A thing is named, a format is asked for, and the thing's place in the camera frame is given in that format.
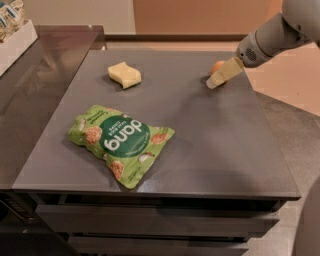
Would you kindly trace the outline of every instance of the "table surface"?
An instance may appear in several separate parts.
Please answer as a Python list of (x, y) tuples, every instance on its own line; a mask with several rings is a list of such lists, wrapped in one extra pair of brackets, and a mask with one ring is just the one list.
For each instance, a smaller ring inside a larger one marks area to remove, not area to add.
[(0, 77), (0, 190), (10, 190), (102, 26), (35, 26), (38, 40)]
[[(90, 51), (23, 167), (17, 191), (97, 192), (128, 196), (299, 198), (245, 73), (215, 90), (208, 67), (231, 52)], [(107, 67), (126, 61), (142, 73), (123, 91)], [(176, 131), (138, 186), (128, 190), (85, 148), (67, 139), (92, 105), (121, 110)]]

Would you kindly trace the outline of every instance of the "green snack bag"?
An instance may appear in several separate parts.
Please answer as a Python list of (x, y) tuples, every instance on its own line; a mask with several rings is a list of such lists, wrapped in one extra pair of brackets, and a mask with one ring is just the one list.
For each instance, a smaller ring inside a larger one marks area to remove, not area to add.
[(132, 189), (148, 171), (174, 130), (152, 127), (102, 106), (79, 115), (68, 138), (106, 161), (116, 179)]

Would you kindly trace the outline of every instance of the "metal table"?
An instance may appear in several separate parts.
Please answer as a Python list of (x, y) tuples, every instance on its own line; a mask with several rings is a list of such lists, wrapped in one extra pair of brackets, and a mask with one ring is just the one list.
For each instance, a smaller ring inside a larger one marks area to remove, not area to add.
[[(90, 51), (13, 189), (80, 253), (241, 255), (300, 194), (246, 75), (205, 86), (208, 67), (231, 55)], [(122, 61), (142, 72), (141, 85), (123, 91), (108, 78)], [(94, 104), (176, 130), (133, 190), (67, 140)]]

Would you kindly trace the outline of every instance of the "metal drawer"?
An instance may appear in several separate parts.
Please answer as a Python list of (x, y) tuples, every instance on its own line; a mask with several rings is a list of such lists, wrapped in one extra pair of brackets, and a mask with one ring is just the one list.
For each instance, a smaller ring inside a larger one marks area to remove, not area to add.
[(36, 213), (55, 232), (144, 236), (261, 237), (275, 213), (151, 207), (39, 205)]
[(70, 237), (69, 244), (79, 253), (141, 256), (240, 256), (246, 243), (142, 238)]

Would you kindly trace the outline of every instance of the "wall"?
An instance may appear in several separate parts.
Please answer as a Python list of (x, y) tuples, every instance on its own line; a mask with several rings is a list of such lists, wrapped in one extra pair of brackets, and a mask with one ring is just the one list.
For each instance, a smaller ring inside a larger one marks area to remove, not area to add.
[(133, 0), (137, 34), (247, 34), (281, 0)]
[(36, 25), (103, 25), (106, 34), (135, 34), (132, 0), (24, 0)]
[(247, 34), (282, 0), (24, 0), (38, 25), (103, 25), (106, 34)]

